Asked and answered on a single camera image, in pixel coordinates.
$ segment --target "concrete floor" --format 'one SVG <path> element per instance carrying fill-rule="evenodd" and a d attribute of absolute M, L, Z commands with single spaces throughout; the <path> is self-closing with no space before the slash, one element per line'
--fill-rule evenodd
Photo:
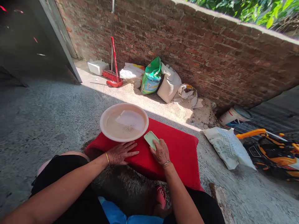
<path fill-rule="evenodd" d="M 99 120 L 108 107 L 130 102 L 149 117 L 192 134 L 197 147 L 200 178 L 209 192 L 209 182 L 222 186 L 236 223 L 295 224 L 299 220 L 298 184 L 266 176 L 244 166 L 226 169 L 202 129 L 210 122 L 199 116 L 205 108 L 191 111 L 166 105 L 158 96 L 136 94 L 131 85 L 109 88 L 106 80 L 86 72 L 77 62 L 82 85 L 62 71 L 35 71 L 24 77 L 29 88 L 0 90 L 0 215 L 11 211 L 30 195 L 36 171 L 55 154 L 79 151 L 100 133 Z"/>

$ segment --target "phone case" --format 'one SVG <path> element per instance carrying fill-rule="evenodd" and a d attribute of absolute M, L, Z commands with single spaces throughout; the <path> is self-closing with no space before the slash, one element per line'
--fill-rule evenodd
<path fill-rule="evenodd" d="M 149 131 L 144 135 L 144 139 L 146 142 L 156 151 L 155 144 L 153 143 L 153 140 L 156 140 L 158 143 L 160 143 L 159 139 L 155 136 L 155 134 L 152 131 Z"/>

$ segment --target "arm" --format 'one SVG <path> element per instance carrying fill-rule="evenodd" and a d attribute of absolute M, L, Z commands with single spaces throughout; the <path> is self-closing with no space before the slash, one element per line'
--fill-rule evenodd
<path fill-rule="evenodd" d="M 150 148 L 157 162 L 161 165 L 169 160 L 169 152 L 166 143 L 160 139 L 160 144 L 154 140 L 156 151 Z M 178 224 L 199 223 L 204 224 L 192 198 L 187 192 L 172 162 L 164 167 L 165 177 L 169 186 L 174 216 Z"/>
<path fill-rule="evenodd" d="M 127 164 L 124 161 L 125 158 L 139 153 L 128 152 L 136 145 L 134 142 L 122 143 L 108 151 L 110 164 Z M 4 218 L 3 224 L 53 223 L 75 202 L 107 165 L 106 155 L 102 154 L 90 163 L 69 172 L 8 214 Z"/>

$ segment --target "broom handle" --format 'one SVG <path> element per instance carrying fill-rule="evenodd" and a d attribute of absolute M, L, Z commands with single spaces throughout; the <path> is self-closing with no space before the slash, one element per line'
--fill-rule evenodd
<path fill-rule="evenodd" d="M 114 36 L 114 0 L 112 0 L 112 11 L 111 11 L 111 36 Z M 111 73 L 113 73 L 113 46 L 111 46 Z"/>
<path fill-rule="evenodd" d="M 119 80 L 118 80 L 118 72 L 117 72 L 117 65 L 116 65 L 116 55 L 115 55 L 115 47 L 114 47 L 114 39 L 113 39 L 113 36 L 111 37 L 111 40 L 112 40 L 112 48 L 113 48 L 113 55 L 114 55 L 114 63 L 115 63 L 116 79 L 117 79 L 117 82 L 119 82 Z"/>

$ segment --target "white plastic basin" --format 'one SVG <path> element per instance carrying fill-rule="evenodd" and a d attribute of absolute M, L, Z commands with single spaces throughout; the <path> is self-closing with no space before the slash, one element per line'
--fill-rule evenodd
<path fill-rule="evenodd" d="M 146 112 L 129 103 L 109 107 L 101 116 L 100 128 L 103 134 L 116 142 L 131 142 L 140 138 L 149 126 Z"/>

